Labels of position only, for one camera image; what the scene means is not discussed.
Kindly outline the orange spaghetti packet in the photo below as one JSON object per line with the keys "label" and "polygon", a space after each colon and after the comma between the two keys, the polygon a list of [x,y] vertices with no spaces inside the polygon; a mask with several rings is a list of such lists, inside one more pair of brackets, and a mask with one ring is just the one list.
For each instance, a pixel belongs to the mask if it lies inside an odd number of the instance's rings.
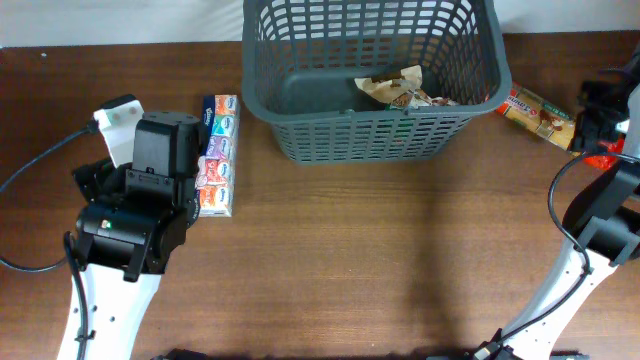
{"label": "orange spaghetti packet", "polygon": [[611,154],[619,153],[624,145],[624,135],[618,128],[623,121],[616,126],[620,133],[618,140],[608,144],[604,152],[571,152],[569,145],[579,112],[566,112],[517,83],[512,86],[510,95],[496,112],[574,156],[590,153],[592,156],[585,162],[601,170],[607,170],[613,165],[615,158]]}

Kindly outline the grey plastic basket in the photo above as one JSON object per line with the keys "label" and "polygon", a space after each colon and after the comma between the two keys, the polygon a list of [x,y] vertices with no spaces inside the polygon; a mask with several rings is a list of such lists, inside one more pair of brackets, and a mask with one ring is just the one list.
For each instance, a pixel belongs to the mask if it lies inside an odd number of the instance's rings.
{"label": "grey plastic basket", "polygon": [[247,0],[242,95],[299,163],[425,159],[511,88],[492,0]]}

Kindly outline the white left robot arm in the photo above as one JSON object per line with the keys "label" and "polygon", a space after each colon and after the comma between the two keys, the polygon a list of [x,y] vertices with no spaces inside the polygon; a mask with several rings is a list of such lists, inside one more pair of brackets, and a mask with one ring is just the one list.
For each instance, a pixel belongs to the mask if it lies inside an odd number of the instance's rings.
{"label": "white left robot arm", "polygon": [[171,253],[198,218],[207,140],[195,116],[147,112],[123,164],[104,159],[74,170],[87,205],[63,236],[74,290],[59,358],[130,358]]}

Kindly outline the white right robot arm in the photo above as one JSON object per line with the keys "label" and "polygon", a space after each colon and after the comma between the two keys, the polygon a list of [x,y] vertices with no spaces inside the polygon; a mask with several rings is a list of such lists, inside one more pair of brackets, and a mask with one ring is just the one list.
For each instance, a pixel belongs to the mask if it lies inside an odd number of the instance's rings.
{"label": "white right robot arm", "polygon": [[617,81],[585,81],[574,135],[576,165],[612,159],[559,217],[548,192],[551,220],[564,240],[559,256],[522,312],[471,353],[473,359],[549,359],[560,335],[593,290],[639,257],[639,214],[625,207],[639,194],[639,55],[616,69]]}

